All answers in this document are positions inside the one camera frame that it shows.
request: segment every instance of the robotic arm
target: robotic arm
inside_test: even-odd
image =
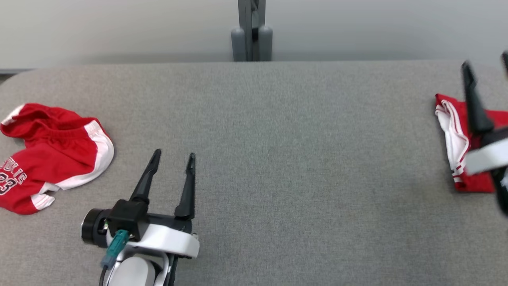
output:
[[[128,201],[120,199],[112,209],[92,209],[81,224],[83,241],[101,248],[114,244],[115,234],[128,233],[116,260],[103,268],[99,286],[172,286],[178,259],[198,256],[198,236],[192,233],[196,156],[189,156],[174,216],[148,213],[148,194],[160,158],[157,149]]]
[[[501,58],[508,72],[508,53],[503,53]],[[490,172],[498,204],[508,216],[508,127],[494,128],[476,92],[476,79],[468,62],[462,65],[462,78],[469,129],[480,140],[480,147],[466,154],[466,171],[469,174]]]

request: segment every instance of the gray table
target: gray table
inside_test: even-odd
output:
[[[128,198],[163,149],[150,211],[170,213],[197,155],[198,259],[178,285],[506,285],[507,222],[491,194],[458,194],[434,94],[462,98],[460,62],[217,63],[39,70],[0,85],[98,117],[115,159],[31,216],[0,210],[1,285],[96,285],[91,208]],[[489,108],[500,71],[476,66]],[[1,157],[23,148],[0,137]]]

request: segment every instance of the gray cylinder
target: gray cylinder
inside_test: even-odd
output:
[[[259,27],[259,61],[272,61],[273,30],[265,25]]]
[[[246,62],[245,31],[241,27],[236,27],[231,31],[231,44],[233,46],[233,60],[235,62]]]

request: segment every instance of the cloth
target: cloth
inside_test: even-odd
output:
[[[486,110],[496,128],[508,125],[508,112]],[[436,94],[435,114],[444,131],[447,156],[455,188],[461,192],[494,192],[488,172],[475,175],[466,173],[464,157],[470,149],[479,147],[479,138],[469,131],[466,103],[455,98]]]
[[[2,133],[24,140],[26,149],[0,169],[0,207],[33,214],[50,206],[47,191],[67,190],[98,177],[111,163],[113,143],[96,118],[36,103],[12,111]]]

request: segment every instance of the red basketball shorts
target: red basketball shorts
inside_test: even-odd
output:
[[[0,130],[26,146],[0,165],[0,207],[18,214],[48,207],[55,199],[47,191],[86,184],[113,159],[113,143],[99,121],[63,108],[22,105]]]
[[[496,128],[508,125],[508,112],[487,110],[487,115]],[[448,162],[455,188],[462,192],[494,192],[494,185],[487,172],[468,175],[464,157],[469,149],[479,147],[467,125],[466,103],[442,94],[436,94],[437,119],[444,131]]]

